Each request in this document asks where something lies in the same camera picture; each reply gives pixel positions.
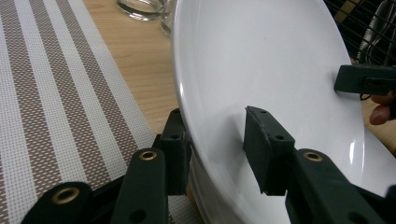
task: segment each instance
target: white plate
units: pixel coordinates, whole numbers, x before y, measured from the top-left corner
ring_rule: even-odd
[[[179,0],[172,32],[178,101],[196,147],[195,192],[208,221],[289,221],[284,197],[260,194],[242,150],[247,105],[270,111],[296,148],[326,153],[354,184],[371,183],[368,163],[389,160],[364,157],[359,97],[332,88],[349,58],[322,1]]]

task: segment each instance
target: human hand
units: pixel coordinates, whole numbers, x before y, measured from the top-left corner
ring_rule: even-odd
[[[371,97],[372,101],[379,104],[372,112],[370,116],[370,123],[373,125],[381,125],[386,123],[388,120],[392,120],[390,115],[390,107],[394,103],[393,96],[377,96]]]

